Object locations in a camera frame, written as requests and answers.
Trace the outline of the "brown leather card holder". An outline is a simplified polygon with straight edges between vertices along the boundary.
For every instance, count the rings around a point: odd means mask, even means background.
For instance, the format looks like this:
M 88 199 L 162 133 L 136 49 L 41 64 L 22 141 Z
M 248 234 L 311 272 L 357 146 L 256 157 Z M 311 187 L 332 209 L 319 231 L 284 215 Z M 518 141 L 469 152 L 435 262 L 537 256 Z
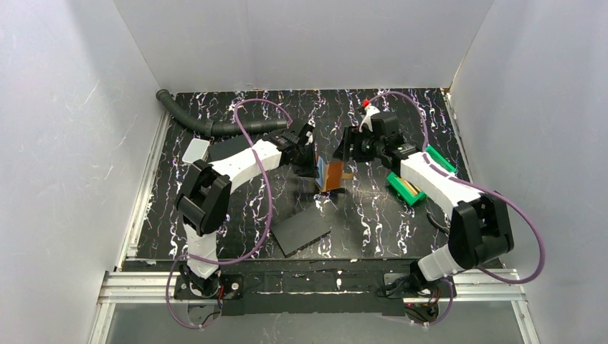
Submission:
M 336 190 L 341 187 L 343 179 L 352 179 L 354 173 L 344 171 L 344 162 L 342 161 L 331 161 L 328 163 L 328 179 L 327 179 L 327 191 Z

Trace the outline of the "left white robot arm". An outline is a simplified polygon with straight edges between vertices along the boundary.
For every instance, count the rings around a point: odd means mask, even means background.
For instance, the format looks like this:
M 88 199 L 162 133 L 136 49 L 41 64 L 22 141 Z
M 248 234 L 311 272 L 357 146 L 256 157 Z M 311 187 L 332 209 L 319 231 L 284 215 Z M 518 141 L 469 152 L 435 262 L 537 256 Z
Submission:
M 318 175 L 314 127 L 294 120 L 282 130 L 264 135 L 234 155 L 207 163 L 194 161 L 186 174 L 175 208 L 187 237 L 186 275 L 206 287 L 219 269 L 216 232 L 224 223 L 231 194 L 242 184 L 268 171 L 292 165 L 299 176 Z

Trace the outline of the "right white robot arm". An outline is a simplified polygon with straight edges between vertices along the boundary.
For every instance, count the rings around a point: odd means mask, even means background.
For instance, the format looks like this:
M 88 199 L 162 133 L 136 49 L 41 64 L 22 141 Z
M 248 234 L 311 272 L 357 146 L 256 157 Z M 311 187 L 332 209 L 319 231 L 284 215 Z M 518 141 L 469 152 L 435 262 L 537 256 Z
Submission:
M 357 163 L 380 160 L 449 216 L 447 243 L 410 265 L 410 286 L 423 287 L 476 268 L 514 248 L 506 203 L 453 181 L 430 154 L 405 141 L 395 115 L 380 112 L 348 126 L 333 156 Z

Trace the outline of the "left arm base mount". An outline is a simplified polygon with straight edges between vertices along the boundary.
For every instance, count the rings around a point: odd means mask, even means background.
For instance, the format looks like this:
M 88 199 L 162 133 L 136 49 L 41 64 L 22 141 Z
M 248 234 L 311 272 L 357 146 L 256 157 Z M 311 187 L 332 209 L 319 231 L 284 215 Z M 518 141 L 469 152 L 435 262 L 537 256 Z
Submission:
M 174 300 L 186 300 L 186 313 L 196 316 L 190 320 L 193 324 L 209 324 L 221 315 L 224 301 L 239 300 L 243 296 L 242 275 L 223 275 L 217 270 L 204 279 L 196 276 L 185 263 L 179 265 L 178 272 L 174 290 L 169 295 Z

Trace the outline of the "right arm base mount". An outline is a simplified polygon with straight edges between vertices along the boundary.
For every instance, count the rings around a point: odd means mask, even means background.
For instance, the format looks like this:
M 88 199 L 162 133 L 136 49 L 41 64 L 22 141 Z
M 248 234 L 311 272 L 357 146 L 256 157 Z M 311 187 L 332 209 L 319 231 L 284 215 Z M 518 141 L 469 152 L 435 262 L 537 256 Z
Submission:
M 414 276 L 403 275 L 376 289 L 376 296 L 384 299 L 417 299 L 416 302 L 404 303 L 405 316 L 410 324 L 426 328 L 436 325 L 447 316 L 456 294 L 453 279 L 449 277 L 423 285 Z

